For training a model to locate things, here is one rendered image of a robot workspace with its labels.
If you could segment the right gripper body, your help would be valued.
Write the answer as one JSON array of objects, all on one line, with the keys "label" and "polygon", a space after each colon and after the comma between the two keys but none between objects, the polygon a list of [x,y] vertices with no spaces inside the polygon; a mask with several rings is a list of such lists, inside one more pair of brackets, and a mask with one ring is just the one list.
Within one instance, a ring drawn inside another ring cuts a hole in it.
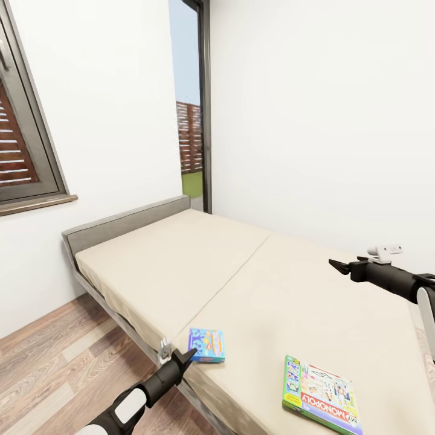
[{"label": "right gripper body", "polygon": [[371,282],[393,293],[390,283],[393,276],[399,271],[404,271],[404,269],[392,266],[392,262],[380,264],[377,262],[370,263],[368,260],[359,260],[352,262],[350,279],[357,283]]}]

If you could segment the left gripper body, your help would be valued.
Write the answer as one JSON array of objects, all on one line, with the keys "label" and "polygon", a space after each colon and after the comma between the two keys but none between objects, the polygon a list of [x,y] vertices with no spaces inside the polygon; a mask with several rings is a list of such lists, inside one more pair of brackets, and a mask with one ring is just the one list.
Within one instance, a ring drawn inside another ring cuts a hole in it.
[{"label": "left gripper body", "polygon": [[178,386],[182,382],[186,364],[187,360],[176,348],[172,351],[171,359],[154,373],[163,385],[164,395],[173,386]]}]

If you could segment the board game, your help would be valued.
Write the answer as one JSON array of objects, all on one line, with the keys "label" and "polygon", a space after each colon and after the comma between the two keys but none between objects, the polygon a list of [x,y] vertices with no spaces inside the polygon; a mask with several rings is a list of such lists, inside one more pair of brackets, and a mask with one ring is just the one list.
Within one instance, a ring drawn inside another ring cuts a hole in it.
[{"label": "board game", "polygon": [[289,355],[282,404],[344,435],[363,435],[352,381]]},{"label": "board game", "polygon": [[197,348],[193,361],[225,362],[224,332],[219,329],[190,328],[188,351]]}]

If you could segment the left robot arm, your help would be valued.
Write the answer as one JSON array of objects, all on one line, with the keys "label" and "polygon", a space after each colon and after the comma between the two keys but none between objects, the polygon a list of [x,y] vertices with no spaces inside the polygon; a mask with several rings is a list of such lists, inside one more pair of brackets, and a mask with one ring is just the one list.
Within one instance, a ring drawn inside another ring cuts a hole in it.
[{"label": "left robot arm", "polygon": [[171,346],[171,337],[161,340],[159,370],[146,381],[139,380],[120,393],[112,405],[75,435],[131,435],[145,412],[145,405],[152,408],[173,386],[182,382],[184,372],[193,362],[191,358],[198,351],[194,348],[182,355],[176,348],[170,356]]}]

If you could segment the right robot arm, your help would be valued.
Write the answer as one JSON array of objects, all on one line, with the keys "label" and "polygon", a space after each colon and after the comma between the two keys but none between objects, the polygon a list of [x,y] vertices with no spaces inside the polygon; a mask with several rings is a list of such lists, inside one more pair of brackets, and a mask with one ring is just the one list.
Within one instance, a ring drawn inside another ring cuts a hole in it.
[{"label": "right robot arm", "polygon": [[377,257],[357,256],[357,262],[349,264],[329,259],[328,262],[342,275],[350,275],[354,282],[371,282],[419,305],[420,314],[427,335],[429,349],[435,364],[435,275],[413,274],[392,266],[391,254],[403,253],[401,244],[370,246],[367,254]]}]

